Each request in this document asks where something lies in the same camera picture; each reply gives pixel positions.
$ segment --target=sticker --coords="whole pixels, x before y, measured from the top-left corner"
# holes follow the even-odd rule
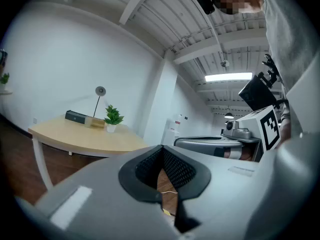
[[[274,111],[270,111],[261,120],[266,150],[270,150],[280,138],[278,121]]]

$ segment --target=fluorescent light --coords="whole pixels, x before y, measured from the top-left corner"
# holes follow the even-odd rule
[[[227,80],[251,80],[252,73],[230,73],[230,74],[213,74],[207,75],[205,80],[207,82],[214,82],[214,81],[227,81]]]

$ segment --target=wire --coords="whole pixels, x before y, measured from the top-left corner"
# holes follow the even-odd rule
[[[161,192],[161,194],[166,194],[166,193],[178,194],[177,192],[173,192],[173,191]]]

